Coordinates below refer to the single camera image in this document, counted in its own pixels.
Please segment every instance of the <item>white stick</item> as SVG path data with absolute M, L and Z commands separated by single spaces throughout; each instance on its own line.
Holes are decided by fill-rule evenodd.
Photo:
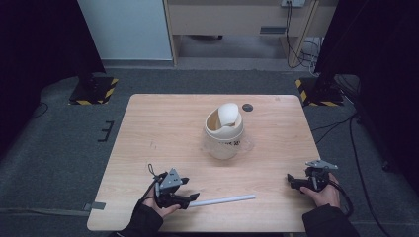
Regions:
M 246 195 L 246 196 L 225 197 L 225 198 L 219 198 L 219 199 L 192 201 L 189 204 L 189 207 L 195 207 L 195 206 L 201 206 L 201 205 L 210 205 L 210 204 L 219 204 L 219 203 L 238 201 L 238 200 L 246 200 L 246 199 L 254 199 L 254 198 L 256 198 L 255 195 Z

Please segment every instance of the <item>gray carpet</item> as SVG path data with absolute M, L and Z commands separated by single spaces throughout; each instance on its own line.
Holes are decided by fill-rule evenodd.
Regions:
M 70 106 L 77 84 L 68 78 L 42 91 L 44 104 L 35 111 L 14 146 L 0 163 L 0 208 L 74 210 L 83 214 L 94 201 L 129 97 L 133 94 L 293 94 L 294 80 L 307 72 L 108 70 L 120 81 L 106 105 Z M 355 109 L 304 107 L 311 128 L 342 121 Z M 107 142 L 106 121 L 115 125 Z M 419 198 L 401 174 L 381 169 L 382 160 L 364 128 L 354 120 L 353 136 L 375 214 L 391 236 L 419 236 Z M 326 129 L 313 132 L 319 140 Z M 362 236 L 384 236 L 366 202 L 351 143 L 349 123 L 331 130 L 317 147 L 322 159 L 339 166 L 335 172 L 354 203 L 350 220 Z M 0 214 L 0 236 L 107 236 L 87 229 L 87 216 L 37 213 Z M 294 236 L 305 236 L 303 233 Z

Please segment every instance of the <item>power socket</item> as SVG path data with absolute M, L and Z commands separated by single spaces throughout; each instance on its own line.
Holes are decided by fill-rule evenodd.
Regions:
M 295 8 L 301 8 L 305 4 L 305 0 L 283 0 L 281 3 L 282 7 L 289 7 L 289 5 L 292 4 Z

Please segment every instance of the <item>desk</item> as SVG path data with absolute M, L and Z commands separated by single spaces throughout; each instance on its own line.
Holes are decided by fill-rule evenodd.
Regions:
M 240 110 L 246 136 L 254 147 L 229 160 L 204 152 L 207 115 L 224 103 L 253 106 Z M 190 207 L 168 216 L 161 231 L 303 232 L 301 216 L 313 202 L 286 180 L 303 178 L 305 162 L 319 159 L 296 96 L 275 95 L 133 95 L 128 103 L 102 184 L 92 209 L 90 230 L 127 226 L 136 202 L 156 174 L 175 168 L 190 178 L 177 195 L 201 193 L 198 200 L 256 195 L 255 199 Z
M 177 64 L 182 36 L 261 36 L 263 28 L 280 38 L 288 55 L 288 7 L 281 0 L 164 0 L 166 22 L 174 64 Z M 307 37 L 324 37 L 338 0 L 305 0 L 302 8 L 292 8 L 289 28 L 290 46 L 299 55 Z M 290 53 L 290 65 L 297 65 L 295 53 Z

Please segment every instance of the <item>black backdrop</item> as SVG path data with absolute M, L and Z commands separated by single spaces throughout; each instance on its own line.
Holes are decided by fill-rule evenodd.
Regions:
M 45 86 L 93 72 L 105 69 L 77 0 L 0 0 L 0 155 Z
M 419 195 L 418 42 L 418 1 L 340 0 L 315 71 L 360 78 L 363 125 Z

